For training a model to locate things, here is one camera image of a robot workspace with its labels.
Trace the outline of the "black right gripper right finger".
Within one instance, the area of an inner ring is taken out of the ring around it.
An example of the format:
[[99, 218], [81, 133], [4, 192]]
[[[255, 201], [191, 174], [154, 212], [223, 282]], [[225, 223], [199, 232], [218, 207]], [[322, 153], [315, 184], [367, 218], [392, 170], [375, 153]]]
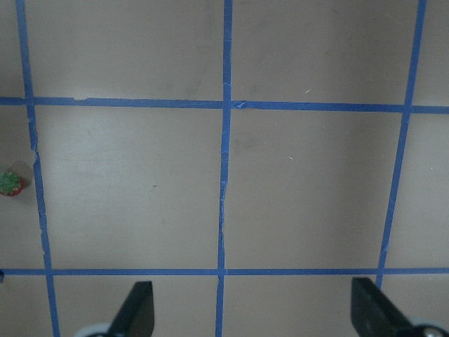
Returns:
[[413, 324], [367, 277], [351, 281], [351, 323], [358, 336], [414, 336]]

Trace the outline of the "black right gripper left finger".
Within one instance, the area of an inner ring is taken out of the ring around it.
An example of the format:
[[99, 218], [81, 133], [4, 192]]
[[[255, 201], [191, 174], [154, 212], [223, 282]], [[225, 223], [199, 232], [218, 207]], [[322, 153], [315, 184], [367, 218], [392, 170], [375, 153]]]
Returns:
[[150, 337], [154, 327], [152, 282], [136, 282], [108, 328], [107, 336]]

